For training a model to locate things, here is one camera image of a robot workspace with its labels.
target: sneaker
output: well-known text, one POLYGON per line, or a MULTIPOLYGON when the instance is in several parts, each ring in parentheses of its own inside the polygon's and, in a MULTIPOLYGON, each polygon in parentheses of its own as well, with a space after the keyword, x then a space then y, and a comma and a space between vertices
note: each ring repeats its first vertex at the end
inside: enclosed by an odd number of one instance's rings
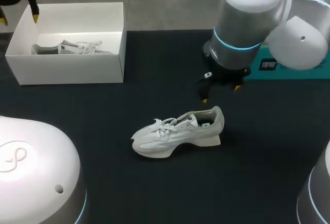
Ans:
POLYGON ((76 44, 63 40, 55 47, 41 47, 33 44, 31 53, 33 55, 91 55, 91 54, 112 54, 108 51, 98 50, 102 41, 98 42, 78 42, 76 44))
POLYGON ((219 134, 225 124, 221 109, 217 106, 211 110, 188 112, 177 119, 154 120, 154 124, 139 130, 132 137, 133 149, 150 158, 169 157, 182 143, 199 147, 220 145, 219 134))

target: screw hole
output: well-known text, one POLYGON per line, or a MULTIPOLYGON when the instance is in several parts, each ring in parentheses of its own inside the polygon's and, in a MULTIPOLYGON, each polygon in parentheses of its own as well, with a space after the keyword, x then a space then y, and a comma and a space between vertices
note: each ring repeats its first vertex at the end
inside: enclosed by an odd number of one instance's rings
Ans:
POLYGON ((56 185, 55 186, 55 191, 58 193, 58 194, 63 194, 64 192, 64 189, 63 189, 63 186, 62 185, 56 185))

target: teal sign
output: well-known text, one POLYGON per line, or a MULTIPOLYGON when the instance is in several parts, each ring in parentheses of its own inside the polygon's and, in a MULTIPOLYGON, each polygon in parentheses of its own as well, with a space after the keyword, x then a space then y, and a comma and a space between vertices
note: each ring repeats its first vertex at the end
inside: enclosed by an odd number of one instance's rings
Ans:
POLYGON ((246 79, 330 79, 330 52, 317 67, 310 70, 289 69, 278 63, 268 46, 262 45, 246 79))

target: white shoe box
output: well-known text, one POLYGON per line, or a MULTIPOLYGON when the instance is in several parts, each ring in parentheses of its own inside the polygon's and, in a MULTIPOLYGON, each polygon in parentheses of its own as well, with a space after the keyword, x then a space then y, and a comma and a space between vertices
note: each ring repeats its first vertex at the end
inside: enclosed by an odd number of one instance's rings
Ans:
POLYGON ((122 83, 126 27, 123 3, 45 4, 34 23, 27 6, 6 59, 20 85, 122 83), (102 41, 107 55, 32 55, 31 46, 102 41))

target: dark gray table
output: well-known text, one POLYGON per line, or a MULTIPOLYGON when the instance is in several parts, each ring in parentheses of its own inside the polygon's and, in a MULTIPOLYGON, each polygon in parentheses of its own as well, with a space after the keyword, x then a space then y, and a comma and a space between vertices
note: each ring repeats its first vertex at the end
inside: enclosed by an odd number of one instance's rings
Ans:
POLYGON ((2 60, 0 115, 46 122, 72 139, 91 223, 297 223, 297 196, 330 139, 330 81, 217 87, 203 105, 194 83, 209 36, 128 32, 124 84, 19 86, 2 60), (160 161, 132 151, 132 134, 153 118, 214 105, 226 120, 221 146, 186 145, 160 161))

